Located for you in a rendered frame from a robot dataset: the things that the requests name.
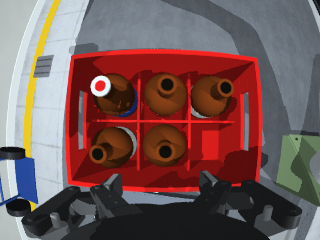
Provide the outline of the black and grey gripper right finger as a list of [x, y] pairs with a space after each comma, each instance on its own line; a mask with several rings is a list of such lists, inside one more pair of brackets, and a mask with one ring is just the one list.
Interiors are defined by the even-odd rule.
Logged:
[[204, 191], [179, 212], [228, 216], [229, 210], [238, 210], [247, 223], [270, 240], [294, 240], [302, 215], [300, 207], [254, 180], [232, 186], [230, 181], [213, 176], [207, 170], [199, 172], [199, 191]]

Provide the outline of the red plastic bottle crate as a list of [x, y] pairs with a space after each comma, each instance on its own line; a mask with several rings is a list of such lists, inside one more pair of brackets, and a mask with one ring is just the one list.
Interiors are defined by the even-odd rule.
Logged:
[[[171, 73], [184, 83], [187, 98], [173, 116], [162, 118], [148, 108], [144, 90], [157, 74]], [[138, 93], [137, 110], [128, 117], [101, 112], [95, 105], [91, 82], [98, 76], [119, 74]], [[234, 93], [221, 115], [196, 118], [191, 115], [191, 87], [203, 76], [230, 80]], [[83, 149], [78, 146], [79, 95], [84, 92]], [[249, 149], [243, 150], [243, 94], [249, 98]], [[119, 123], [104, 123], [119, 122]], [[198, 124], [226, 123], [226, 124]], [[159, 124], [169, 124], [183, 134], [186, 148], [179, 162], [158, 167], [144, 155], [143, 139]], [[137, 150], [120, 168], [94, 163], [89, 151], [95, 134], [106, 127], [127, 127], [137, 137]], [[190, 143], [191, 138], [191, 143]], [[66, 98], [66, 163], [68, 184], [92, 187], [113, 174], [122, 175], [123, 191], [199, 191], [199, 171], [209, 171], [221, 181], [241, 186], [243, 180], [259, 181], [262, 151], [262, 97], [258, 60], [254, 57], [194, 50], [141, 49], [72, 55]]]

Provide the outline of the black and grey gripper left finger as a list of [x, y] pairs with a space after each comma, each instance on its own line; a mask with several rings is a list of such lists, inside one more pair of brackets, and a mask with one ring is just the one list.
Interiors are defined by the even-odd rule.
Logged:
[[28, 240], [61, 240], [79, 227], [85, 215], [94, 215], [98, 220], [105, 216], [143, 213], [122, 195], [122, 175], [113, 174], [102, 184], [90, 187], [88, 192], [81, 192], [78, 186], [65, 188], [24, 216], [21, 222]]

